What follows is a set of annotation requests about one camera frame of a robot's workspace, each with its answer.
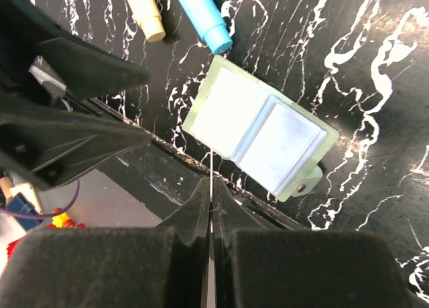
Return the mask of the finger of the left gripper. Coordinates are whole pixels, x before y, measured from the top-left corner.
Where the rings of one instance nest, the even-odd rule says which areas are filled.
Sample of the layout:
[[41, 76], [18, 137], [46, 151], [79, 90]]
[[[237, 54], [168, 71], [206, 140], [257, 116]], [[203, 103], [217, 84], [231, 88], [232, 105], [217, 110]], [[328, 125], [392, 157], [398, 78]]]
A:
[[149, 74], [62, 29], [29, 0], [1, 0], [1, 85], [27, 90], [41, 56], [77, 98], [86, 100], [142, 86]]

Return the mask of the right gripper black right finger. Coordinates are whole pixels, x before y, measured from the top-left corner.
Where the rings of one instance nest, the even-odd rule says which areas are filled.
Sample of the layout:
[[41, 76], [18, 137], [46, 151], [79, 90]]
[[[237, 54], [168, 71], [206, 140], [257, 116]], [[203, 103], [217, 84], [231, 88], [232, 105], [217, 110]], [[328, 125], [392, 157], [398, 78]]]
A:
[[214, 181], [218, 307], [421, 307], [387, 243], [361, 232], [277, 229]]

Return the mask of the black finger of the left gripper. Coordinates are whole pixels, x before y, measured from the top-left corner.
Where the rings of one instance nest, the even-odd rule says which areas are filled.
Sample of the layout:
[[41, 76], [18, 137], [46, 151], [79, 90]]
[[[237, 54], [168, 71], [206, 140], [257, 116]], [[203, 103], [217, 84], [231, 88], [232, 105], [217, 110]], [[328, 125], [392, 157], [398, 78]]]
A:
[[1, 166], [41, 190], [69, 184], [150, 141], [138, 127], [1, 93]]

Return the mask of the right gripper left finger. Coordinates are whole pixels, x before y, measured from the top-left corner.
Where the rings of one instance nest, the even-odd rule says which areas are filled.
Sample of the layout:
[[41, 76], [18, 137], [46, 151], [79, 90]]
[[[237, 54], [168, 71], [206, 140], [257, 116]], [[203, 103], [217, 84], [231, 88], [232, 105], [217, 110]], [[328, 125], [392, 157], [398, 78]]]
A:
[[205, 307], [210, 181], [154, 228], [41, 228], [15, 247], [2, 307]]

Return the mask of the grey-green card holder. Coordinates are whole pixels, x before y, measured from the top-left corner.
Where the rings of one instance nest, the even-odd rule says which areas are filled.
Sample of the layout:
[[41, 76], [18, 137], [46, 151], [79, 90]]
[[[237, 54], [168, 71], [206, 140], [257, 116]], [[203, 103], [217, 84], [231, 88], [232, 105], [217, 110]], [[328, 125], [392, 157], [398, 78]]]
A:
[[237, 65], [215, 56], [183, 130], [285, 202], [319, 183], [339, 133]]

